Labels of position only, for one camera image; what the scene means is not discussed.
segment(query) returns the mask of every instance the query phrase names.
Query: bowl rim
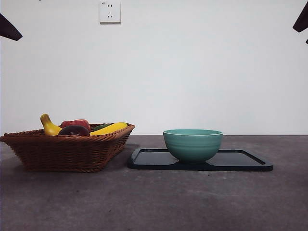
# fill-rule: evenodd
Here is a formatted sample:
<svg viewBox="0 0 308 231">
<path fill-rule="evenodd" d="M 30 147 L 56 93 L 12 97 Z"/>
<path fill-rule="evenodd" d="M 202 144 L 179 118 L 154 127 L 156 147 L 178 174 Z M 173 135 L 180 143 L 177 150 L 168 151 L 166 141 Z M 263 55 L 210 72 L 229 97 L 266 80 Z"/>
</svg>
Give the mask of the bowl rim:
<svg viewBox="0 0 308 231">
<path fill-rule="evenodd" d="M 171 131 L 175 131 L 175 130 L 202 130 L 202 131 L 213 131 L 213 132 L 217 132 L 216 134 L 194 134 L 194 135 L 190 135 L 190 134 L 175 134 L 175 133 L 171 133 Z M 163 134 L 170 134 L 170 135 L 177 135 L 177 136 L 217 136 L 217 135 L 223 135 L 223 132 L 221 131 L 217 131 L 217 130 L 208 130 L 208 129 L 197 129 L 197 128 L 180 128 L 180 129 L 169 129 L 169 130 L 165 130 L 163 131 Z"/>
</svg>

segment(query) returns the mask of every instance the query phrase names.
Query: teal ceramic bowl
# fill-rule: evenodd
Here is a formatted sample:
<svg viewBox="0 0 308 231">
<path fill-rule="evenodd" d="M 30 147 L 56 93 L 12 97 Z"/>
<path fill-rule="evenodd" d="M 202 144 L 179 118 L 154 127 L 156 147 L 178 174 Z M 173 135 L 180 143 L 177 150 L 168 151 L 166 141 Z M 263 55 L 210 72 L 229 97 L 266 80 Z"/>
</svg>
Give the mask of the teal ceramic bowl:
<svg viewBox="0 0 308 231">
<path fill-rule="evenodd" d="M 174 129 L 163 132 L 168 151 L 181 162 L 204 163 L 219 150 L 223 133 L 205 129 Z"/>
</svg>

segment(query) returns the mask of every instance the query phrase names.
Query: red apple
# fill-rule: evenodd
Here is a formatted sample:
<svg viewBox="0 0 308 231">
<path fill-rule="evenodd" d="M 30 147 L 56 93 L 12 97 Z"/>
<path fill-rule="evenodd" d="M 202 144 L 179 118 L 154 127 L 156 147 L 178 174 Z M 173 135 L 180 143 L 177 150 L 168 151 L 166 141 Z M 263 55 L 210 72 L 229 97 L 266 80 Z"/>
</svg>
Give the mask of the red apple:
<svg viewBox="0 0 308 231">
<path fill-rule="evenodd" d="M 77 135 L 77 136 L 89 136 L 88 129 L 80 125 L 70 125 L 59 131 L 58 135 Z"/>
<path fill-rule="evenodd" d="M 90 124 L 85 119 L 77 119 L 77 120 L 73 120 L 73 121 L 63 121 L 62 124 L 60 125 L 60 127 L 65 128 L 65 127 L 71 126 L 71 125 L 84 126 L 89 132 L 91 132 Z"/>
</svg>

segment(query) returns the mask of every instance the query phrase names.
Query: black tray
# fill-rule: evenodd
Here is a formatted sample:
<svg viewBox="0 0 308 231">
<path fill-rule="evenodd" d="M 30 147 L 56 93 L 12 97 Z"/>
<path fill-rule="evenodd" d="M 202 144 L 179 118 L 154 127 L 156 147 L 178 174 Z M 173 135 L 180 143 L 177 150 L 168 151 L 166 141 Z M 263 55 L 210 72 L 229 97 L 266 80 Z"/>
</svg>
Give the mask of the black tray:
<svg viewBox="0 0 308 231">
<path fill-rule="evenodd" d="M 244 150 L 221 149 L 202 164 L 185 164 L 168 149 L 138 148 L 128 159 L 132 169 L 198 170 L 198 171 L 272 171 L 273 164 Z"/>
</svg>

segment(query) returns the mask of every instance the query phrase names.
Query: yellow banana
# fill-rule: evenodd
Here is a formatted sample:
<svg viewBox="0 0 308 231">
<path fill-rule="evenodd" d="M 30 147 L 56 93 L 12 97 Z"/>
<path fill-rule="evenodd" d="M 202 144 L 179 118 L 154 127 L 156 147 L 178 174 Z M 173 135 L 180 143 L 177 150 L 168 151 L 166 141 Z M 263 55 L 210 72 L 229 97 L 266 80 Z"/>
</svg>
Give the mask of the yellow banana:
<svg viewBox="0 0 308 231">
<path fill-rule="evenodd" d="M 91 136 L 104 135 L 104 134 L 108 134 L 108 133 L 111 133 L 111 132 L 114 132 L 114 131 L 117 131 L 117 130 L 120 130 L 126 127 L 127 127 L 127 123 L 118 122 L 118 123 L 111 124 L 105 128 L 99 129 L 97 131 L 90 132 L 90 135 Z"/>
<path fill-rule="evenodd" d="M 43 124 L 45 135 L 56 136 L 58 135 L 59 131 L 62 130 L 62 128 L 52 123 L 49 118 L 49 115 L 47 114 L 42 114 L 40 117 L 40 121 Z"/>
</svg>

